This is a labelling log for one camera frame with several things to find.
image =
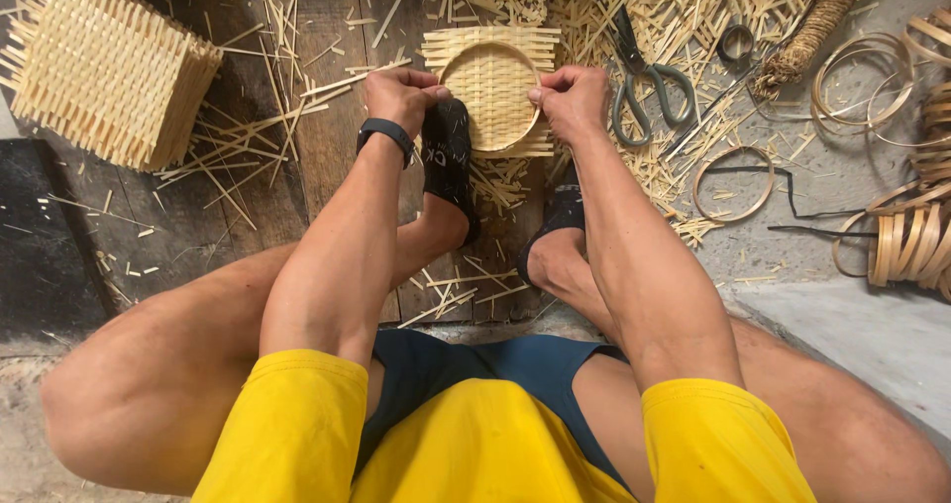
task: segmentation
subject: black sock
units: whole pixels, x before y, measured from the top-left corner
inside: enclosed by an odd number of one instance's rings
[[[578,173],[575,162],[571,161],[561,184],[554,188],[554,201],[546,212],[545,221],[541,228],[518,253],[516,268],[518,276],[531,284],[529,280],[529,252],[534,242],[542,236],[559,228],[585,229],[585,203],[581,199],[581,186],[578,184]]]
[[[469,112],[459,99],[426,110],[422,122],[422,165],[426,181],[422,190],[458,206],[469,218],[466,246],[478,238],[480,226],[469,187]]]

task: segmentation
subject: round bamboo tray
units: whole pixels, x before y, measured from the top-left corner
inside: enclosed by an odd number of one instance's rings
[[[473,150],[499,152],[528,135],[540,113],[528,90],[541,84],[521,50],[487,41],[463,48],[446,63],[439,82],[466,104]]]

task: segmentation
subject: leg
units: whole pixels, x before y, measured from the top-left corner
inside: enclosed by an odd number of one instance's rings
[[[422,216],[398,228],[390,287],[457,248],[467,224],[458,208],[426,194]],[[190,494],[258,359],[264,304],[295,247],[247,257],[145,300],[47,375],[47,433],[66,468],[117,488]],[[371,407],[382,382],[382,366],[374,365]]]
[[[531,246],[531,281],[572,305],[613,341],[614,322],[583,257],[584,233],[557,230]],[[823,501],[934,501],[951,497],[951,473],[917,429],[854,378],[732,318],[746,387],[790,432],[802,473]],[[598,442],[634,495],[653,498],[640,394],[631,367],[596,354],[574,390]]]

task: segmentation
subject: black wristwatch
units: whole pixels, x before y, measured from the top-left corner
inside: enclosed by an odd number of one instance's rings
[[[410,166],[410,159],[413,158],[413,140],[403,127],[393,120],[386,119],[367,119],[363,121],[360,132],[357,133],[357,154],[360,154],[363,145],[374,132],[380,132],[397,142],[399,148],[403,149],[403,169]]]

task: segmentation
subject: man's right hand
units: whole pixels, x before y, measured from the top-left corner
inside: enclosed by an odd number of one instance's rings
[[[611,84],[602,68],[566,65],[541,77],[529,89],[529,100],[541,107],[552,131],[575,147],[607,133]]]

